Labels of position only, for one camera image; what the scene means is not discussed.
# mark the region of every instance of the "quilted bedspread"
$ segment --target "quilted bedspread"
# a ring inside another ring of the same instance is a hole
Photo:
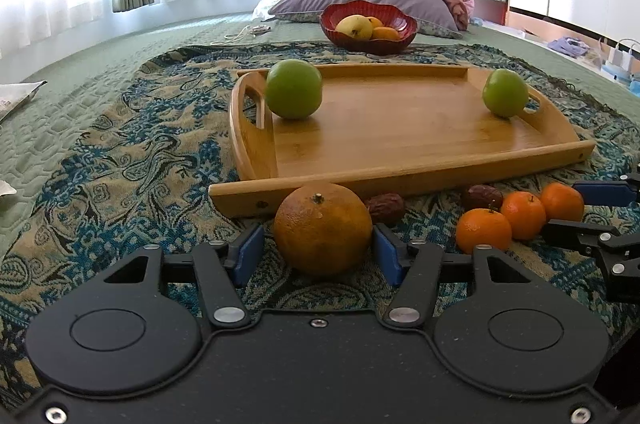
[[[507,67],[551,99],[579,136],[597,142],[586,163],[496,184],[503,192],[538,192],[553,180],[613,178],[640,158],[640,131],[629,118],[521,59],[488,46],[412,45],[402,55],[353,54],[320,42],[272,43],[216,48],[187,46],[140,67],[116,101],[97,115],[73,144],[38,196],[33,214],[0,269],[0,397],[19,404],[38,389],[24,353],[24,331],[48,304],[140,245],[156,243],[185,252],[203,240],[231,239],[245,226],[213,207],[207,187],[234,181],[228,139],[228,100],[240,68],[269,67],[285,58],[314,64],[418,62]],[[413,198],[396,227],[400,238],[425,238],[453,252],[454,228],[462,213],[455,191]],[[586,220],[638,230],[638,210],[589,208]],[[244,303],[305,309],[381,309],[392,290],[372,261],[335,282],[314,283],[287,268],[274,248],[267,224],[265,255]],[[536,274],[596,312],[614,345],[637,328],[639,309],[604,299],[602,277],[590,258],[545,245],[514,243],[508,251]],[[190,285],[170,295],[197,313]],[[464,286],[442,287],[436,312],[461,300]]]

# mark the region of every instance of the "green fruit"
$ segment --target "green fruit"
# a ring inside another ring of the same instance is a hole
[[[529,89],[512,70],[498,68],[489,75],[482,90],[484,105],[499,117],[513,117],[529,102]]]
[[[320,108],[322,76],[310,63],[299,59],[277,62],[267,74],[264,94],[267,106],[286,119],[305,118]]]

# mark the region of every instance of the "wooden tray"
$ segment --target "wooden tray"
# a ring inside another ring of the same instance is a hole
[[[504,120],[482,102],[490,70],[449,65],[318,65],[322,106],[304,120],[283,120],[264,101],[268,69],[239,72],[230,138],[240,182],[209,195],[230,218],[273,214],[296,188],[341,184],[361,198],[403,197],[528,175],[586,159],[564,115],[529,88],[540,107]],[[257,105],[256,124],[243,113]]]

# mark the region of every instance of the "orange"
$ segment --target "orange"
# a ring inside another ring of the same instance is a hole
[[[385,26],[385,24],[384,24],[384,23],[382,23],[382,22],[381,22],[378,18],[376,18],[375,16],[367,16],[367,19],[370,21],[371,26],[372,26],[373,28],[376,28],[376,27],[383,27],[383,26]]]
[[[372,230],[369,210],[358,195],[327,182],[293,191],[273,221],[273,237],[287,264],[319,277],[360,265]]]
[[[552,182],[542,189],[540,201],[545,207],[546,219],[571,220],[581,222],[584,215],[582,195],[565,184]]]
[[[498,211],[472,209],[458,220],[456,243],[465,254],[471,254],[476,245],[492,245],[507,250],[511,244],[511,226]]]
[[[390,39],[391,41],[400,41],[402,36],[393,27],[374,27],[371,39]]]
[[[546,224],[545,207],[528,191],[516,191],[504,197],[500,212],[511,224],[514,240],[531,240]]]

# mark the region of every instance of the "fruit bowl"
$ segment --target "fruit bowl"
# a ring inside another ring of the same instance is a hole
[[[385,26],[393,27],[402,36],[399,40],[374,39],[358,41],[346,34],[337,32],[336,25],[340,20],[353,14],[375,16]],[[393,5],[379,5],[369,1],[356,0],[347,3],[334,3],[328,6],[320,15],[322,31],[329,41],[343,49],[354,52],[368,52],[377,56],[399,54],[411,43],[418,31],[418,24],[411,16],[404,14]]]

